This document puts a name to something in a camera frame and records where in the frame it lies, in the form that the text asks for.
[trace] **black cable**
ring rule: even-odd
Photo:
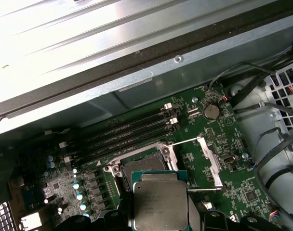
[[[254,175],[255,178],[260,186],[260,188],[265,192],[265,194],[268,196],[269,201],[277,207],[277,210],[281,212],[282,214],[286,215],[292,222],[293,222],[293,216],[289,214],[275,199],[274,197],[269,193],[266,186],[264,185],[261,176],[260,176],[260,170],[271,160],[273,159],[278,153],[280,153],[282,150],[284,150],[289,145],[293,144],[293,134],[282,141],[280,144],[278,144],[275,148],[273,148],[271,151],[269,151],[260,161],[260,163],[257,165]]]
[[[214,84],[214,82],[216,82],[220,77],[224,76],[225,74],[227,74],[229,71],[231,71],[232,69],[238,67],[238,66],[243,66],[243,65],[247,65],[247,66],[251,66],[251,67],[254,67],[255,69],[258,69],[260,71],[263,71],[263,72],[266,72],[268,73],[268,75],[275,75],[276,73],[274,71],[271,71],[269,69],[266,69],[264,67],[261,67],[261,66],[257,66],[255,64],[251,64],[251,63],[248,63],[248,62],[242,62],[242,63],[239,63],[239,64],[236,64],[236,65],[233,65],[232,67],[226,69],[225,71],[221,72],[220,74],[218,74],[211,82],[210,82],[210,85],[209,85],[209,89],[212,90],[212,86]]]
[[[293,53],[289,52],[287,55],[280,57],[275,62],[265,65],[265,67],[272,70],[280,70],[291,63],[293,63]],[[244,100],[246,96],[248,96],[252,92],[252,90],[263,81],[263,79],[269,76],[268,74],[265,74],[257,70],[248,71],[244,73],[243,75],[245,75],[247,78],[252,76],[255,76],[255,77],[244,88],[239,90],[238,93],[235,96],[233,96],[231,100],[229,100],[232,107],[235,107],[242,100]],[[236,76],[234,76],[233,78],[235,79],[235,82],[239,82],[245,79],[245,78],[240,78]]]
[[[269,190],[272,183],[280,176],[286,174],[286,173],[292,173],[293,174],[293,165],[287,166],[286,168],[279,170],[278,172],[274,173],[270,179],[266,182],[266,188]]]
[[[254,148],[256,149],[256,147],[257,147],[259,141],[260,141],[265,135],[267,135],[267,134],[271,134],[271,133],[273,133],[273,132],[275,132],[275,131],[278,132],[279,136],[280,136],[282,139],[285,139],[285,136],[284,136],[284,134],[282,133],[281,128],[279,128],[279,127],[275,127],[275,128],[270,129],[270,130],[267,130],[267,131],[265,131],[265,132],[262,132],[262,133],[257,137],[257,139],[254,141],[254,144],[255,144]]]
[[[288,113],[290,115],[293,115],[293,109],[292,108],[277,105],[275,103],[264,103],[264,104],[265,104],[265,107],[274,107],[274,108],[277,108],[278,110],[280,110],[282,112],[286,112],[286,113]],[[254,104],[254,105],[251,105],[249,107],[236,109],[236,110],[234,110],[234,113],[239,114],[239,113],[249,112],[249,111],[252,111],[252,110],[255,110],[255,109],[258,109],[258,108],[264,108],[264,107],[261,107],[260,104]]]

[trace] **motherboard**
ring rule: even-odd
[[[214,90],[224,94],[221,85]],[[26,210],[49,204],[54,226],[78,214],[95,220],[132,190],[132,172],[165,170],[186,170],[191,199],[208,210],[235,222],[248,214],[269,219],[233,109],[207,86],[60,132],[19,156]]]

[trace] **metal grille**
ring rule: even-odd
[[[278,105],[293,108],[293,64],[279,70],[277,77],[270,77],[268,90],[271,92],[270,101]],[[287,130],[293,129],[293,115],[280,112]]]
[[[15,231],[13,217],[7,202],[0,204],[0,231]]]

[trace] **screw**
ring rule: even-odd
[[[247,220],[250,222],[250,223],[257,223],[257,219],[256,218],[247,218]]]
[[[162,151],[163,154],[168,154],[169,153],[168,148],[163,148],[161,151]]]
[[[272,112],[271,113],[271,117],[276,117],[277,116],[277,113],[276,112]]]
[[[243,158],[243,159],[248,159],[248,157],[249,157],[248,153],[243,153],[243,154],[242,154],[242,158]]]
[[[219,214],[216,213],[216,212],[211,212],[210,214],[211,214],[212,217],[219,217]]]
[[[176,63],[181,63],[183,61],[183,57],[181,55],[177,55],[175,58],[174,58],[174,61]]]
[[[198,99],[197,97],[194,97],[194,98],[191,99],[191,101],[192,101],[193,103],[198,103],[199,99]]]

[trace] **capacitor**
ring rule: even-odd
[[[60,205],[59,207],[58,207],[58,212],[60,212],[60,213],[62,213],[63,211],[64,211],[64,209],[66,209],[67,208],[67,204],[62,204],[62,205]]]
[[[77,194],[77,200],[81,201],[83,199],[84,195],[85,195],[84,192],[78,193]]]
[[[53,156],[52,156],[52,155],[49,155],[49,156],[47,157],[47,160],[48,160],[48,162],[53,161]]]
[[[55,198],[56,198],[56,196],[55,196],[55,195],[52,195],[52,196],[46,198],[46,199],[44,200],[44,203],[45,203],[45,204],[48,204],[49,202],[53,201]]]
[[[74,189],[78,189],[80,187],[80,182],[78,181],[78,182],[74,183],[73,187],[74,187]]]
[[[55,167],[55,163],[53,162],[53,161],[51,161],[50,163],[49,163],[49,168],[54,168]]]
[[[90,215],[92,214],[92,211],[91,210],[87,210],[83,213],[84,216],[86,217],[90,217]]]
[[[88,206],[88,202],[85,201],[85,202],[83,202],[83,203],[80,205],[80,209],[81,209],[82,211],[84,211],[84,210],[87,208],[87,206]]]

